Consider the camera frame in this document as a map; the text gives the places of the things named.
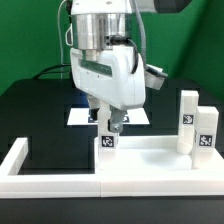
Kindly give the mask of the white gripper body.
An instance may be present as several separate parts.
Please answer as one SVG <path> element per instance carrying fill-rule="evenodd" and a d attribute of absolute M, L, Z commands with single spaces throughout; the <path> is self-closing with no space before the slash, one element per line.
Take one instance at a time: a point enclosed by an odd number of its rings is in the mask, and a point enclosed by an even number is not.
<path fill-rule="evenodd" d="M 112 50 L 101 51 L 97 72 L 81 66 L 82 56 L 81 50 L 70 50 L 75 86 L 119 110 L 141 108 L 146 99 L 145 88 L 159 90 L 164 82 L 163 78 L 144 71 L 142 59 L 139 59 L 136 72 L 131 73 L 134 65 L 132 47 L 114 46 Z"/>

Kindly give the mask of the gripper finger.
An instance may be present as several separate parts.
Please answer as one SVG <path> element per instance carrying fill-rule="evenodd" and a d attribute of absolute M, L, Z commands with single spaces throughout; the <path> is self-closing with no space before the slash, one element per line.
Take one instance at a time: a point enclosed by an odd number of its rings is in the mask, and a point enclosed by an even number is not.
<path fill-rule="evenodd" d="M 87 100 L 88 100 L 89 108 L 91 110 L 99 110 L 100 109 L 100 101 L 98 98 L 96 98 L 92 95 L 87 95 Z"/>
<path fill-rule="evenodd" d="M 112 133 L 121 133 L 123 131 L 124 112 L 115 108 L 110 108 L 111 115 L 108 120 L 108 130 Z"/>

